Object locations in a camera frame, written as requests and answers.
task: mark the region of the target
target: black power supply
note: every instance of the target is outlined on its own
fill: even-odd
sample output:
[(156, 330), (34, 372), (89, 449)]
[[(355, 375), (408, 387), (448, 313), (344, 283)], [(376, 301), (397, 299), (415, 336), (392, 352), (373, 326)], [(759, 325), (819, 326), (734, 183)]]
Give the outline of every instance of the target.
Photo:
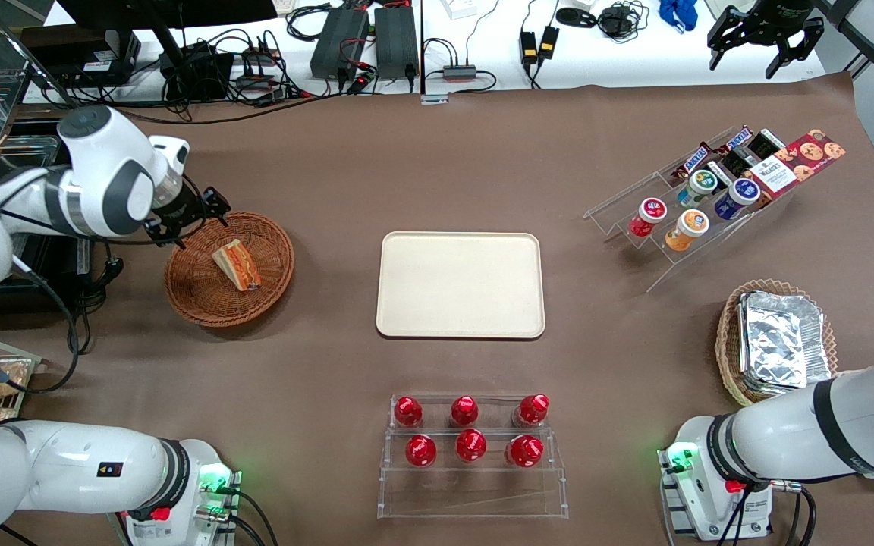
[(333, 8), (326, 15), (325, 24), (316, 42), (309, 68), (313, 77), (320, 80), (352, 80), (357, 75), (357, 66), (344, 58), (360, 60), (369, 34), (370, 18), (366, 11)]
[(420, 73), (413, 8), (379, 8), (373, 14), (376, 21), (377, 75), (383, 80), (406, 77), (410, 86), (413, 86), (413, 78)]

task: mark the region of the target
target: red bottle cap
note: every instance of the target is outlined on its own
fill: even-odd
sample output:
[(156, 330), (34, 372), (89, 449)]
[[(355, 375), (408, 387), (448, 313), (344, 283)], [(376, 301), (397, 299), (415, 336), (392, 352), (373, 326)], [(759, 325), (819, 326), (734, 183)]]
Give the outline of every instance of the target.
[(465, 463), (474, 463), (488, 450), (488, 440), (481, 431), (469, 428), (457, 435), (457, 456)]
[(534, 436), (521, 435), (511, 441), (505, 455), (507, 455), (509, 463), (527, 469), (527, 467), (535, 466), (542, 459), (544, 453), (545, 446), (541, 440)]
[(418, 426), (423, 421), (423, 408), (420, 407), (420, 402), (413, 400), (413, 398), (402, 397), (396, 401), (393, 417), (400, 425)]
[(544, 394), (532, 394), (521, 401), (517, 411), (528, 425), (537, 425), (545, 421), (545, 416), (549, 414), (549, 398)]
[(427, 435), (414, 435), (407, 442), (407, 463), (413, 466), (431, 466), (437, 460), (437, 444)]
[(472, 397), (459, 397), (451, 405), (451, 419), (460, 426), (474, 424), (478, 419), (478, 403)]

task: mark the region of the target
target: acrylic display stand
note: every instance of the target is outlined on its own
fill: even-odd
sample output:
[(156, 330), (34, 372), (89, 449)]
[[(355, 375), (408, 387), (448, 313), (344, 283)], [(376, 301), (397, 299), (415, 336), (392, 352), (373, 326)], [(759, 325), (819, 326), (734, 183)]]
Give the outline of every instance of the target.
[[(710, 148), (717, 149), (720, 145), (738, 134), (740, 130), (739, 127), (732, 127), (707, 141), (707, 144)], [(606, 240), (621, 234), (624, 235), (636, 249), (646, 248), (648, 245), (655, 246), (656, 249), (659, 249), (659, 252), (653, 253), (653, 255), (662, 256), (662, 258), (653, 259), (651, 262), (657, 262), (660, 264), (660, 267), (665, 267), (666, 269), (663, 271), (662, 275), (659, 276), (659, 279), (656, 279), (655, 282), (652, 283), (652, 286), (649, 286), (649, 289), (646, 289), (647, 293), (657, 284), (672, 277), (682, 268), (682, 266), (694, 262), (694, 260), (699, 259), (700, 256), (710, 252), (710, 249), (715, 248), (715, 246), (718, 246), (731, 237), (731, 235), (738, 232), (748, 221), (752, 221), (753, 218), (759, 217), (759, 215), (769, 215), (770, 211), (780, 209), (790, 199), (788, 196), (790, 196), (791, 193), (788, 191), (787, 194), (779, 197), (763, 209), (759, 210), (757, 203), (755, 203), (749, 207), (743, 208), (738, 217), (732, 221), (722, 220), (722, 218), (718, 217), (717, 213), (714, 212), (714, 201), (717, 196), (704, 199), (697, 208), (704, 214), (707, 214), (707, 218), (710, 220), (710, 229), (704, 235), (694, 239), (693, 242), (690, 243), (690, 248), (687, 249), (686, 252), (674, 251), (669, 248), (669, 246), (666, 246), (665, 235), (675, 227), (677, 218), (680, 217), (680, 214), (687, 210), (680, 207), (680, 204), (677, 201), (677, 194), (680, 193), (684, 186), (686, 186), (686, 181), (678, 180), (676, 177), (671, 176), (671, 173), (690, 158), (695, 151), (696, 149), (691, 149), (691, 151), (684, 155), (683, 158), (678, 158), (675, 162), (669, 163), (669, 165), (666, 165), (662, 169), (652, 173), (650, 176), (639, 180), (639, 182), (632, 184), (632, 186), (627, 187), (627, 189), (620, 191), (616, 196), (592, 207), (586, 211), (586, 214), (583, 214), (582, 218), (592, 220), (596, 223), (597, 227), (607, 236)], [(705, 165), (706, 163), (701, 165), (700, 168), (706, 168)], [(731, 172), (726, 171), (726, 169), (724, 170), (729, 179), (737, 179), (737, 177), (733, 176)], [(660, 221), (659, 224), (652, 229), (650, 235), (646, 237), (637, 237), (629, 231), (629, 221), (631, 221), (636, 215), (639, 204), (646, 197), (658, 197), (662, 199), (663, 202), (666, 203), (667, 215), (665, 220)]]
[[(448, 419), (457, 395), (408, 394), (423, 407), (423, 425), (405, 428), (393, 419), (399, 397), (389, 404), (385, 445), (379, 463), (377, 518), (568, 518), (565, 468), (548, 420), (536, 428), (516, 428), (511, 417), (523, 397), (478, 397), (473, 428), (488, 440), (488, 450), (474, 463), (464, 463), (454, 450), (463, 428)], [(404, 450), (414, 435), (437, 443), (437, 460), (425, 469), (407, 463)], [(533, 435), (545, 446), (530, 469), (511, 466), (504, 457), (518, 435)]]

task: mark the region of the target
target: woven basket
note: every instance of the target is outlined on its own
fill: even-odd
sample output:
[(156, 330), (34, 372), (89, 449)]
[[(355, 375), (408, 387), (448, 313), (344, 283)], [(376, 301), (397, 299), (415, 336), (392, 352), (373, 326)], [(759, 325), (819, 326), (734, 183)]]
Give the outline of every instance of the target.
[[(754, 290), (763, 290), (766, 293), (777, 295), (801, 295), (818, 306), (818, 303), (811, 300), (803, 290), (772, 279), (750, 281), (750, 283), (739, 286), (731, 294), (731, 297), (724, 304), (724, 311), (721, 312), (721, 321), (717, 326), (717, 344), (714, 346), (714, 350), (717, 353), (717, 363), (721, 369), (724, 386), (742, 406), (749, 406), (764, 400), (764, 398), (770, 398), (769, 394), (750, 391), (741, 380), (740, 374), (740, 318), (737, 307), (740, 304), (741, 294)], [(828, 356), (828, 368), (832, 371), (832, 377), (835, 377), (838, 373), (838, 355), (835, 352), (835, 333), (832, 332), (832, 325), (828, 323), (827, 318), (822, 326), (822, 342), (825, 345), (825, 355)]]
[[(164, 268), (167, 298), (181, 317), (207, 328), (242, 325), (263, 314), (288, 287), (294, 268), (292, 242), (274, 221), (254, 213), (231, 213), (184, 239)], [(220, 246), (241, 240), (258, 268), (261, 287), (239, 291), (211, 258)]]

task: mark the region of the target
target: clear plastic box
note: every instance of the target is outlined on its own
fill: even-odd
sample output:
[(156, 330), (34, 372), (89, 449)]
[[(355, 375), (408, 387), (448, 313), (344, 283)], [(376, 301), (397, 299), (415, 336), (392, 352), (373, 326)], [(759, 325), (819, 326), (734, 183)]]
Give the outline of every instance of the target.
[[(474, 463), (459, 460), (454, 444), (463, 428), (448, 426), (457, 395), (409, 394), (423, 408), (423, 426), (405, 428), (393, 419), (391, 399), (385, 445), (379, 463), (377, 518), (568, 518), (565, 467), (555, 433), (547, 421), (536, 428), (516, 428), (511, 416), (523, 397), (472, 395), (478, 402), (473, 428), (488, 440), (488, 450)], [(404, 450), (414, 435), (430, 436), (437, 460), (425, 469), (412, 466)], [(541, 440), (545, 453), (530, 469), (506, 462), (508, 443), (519, 435)]]

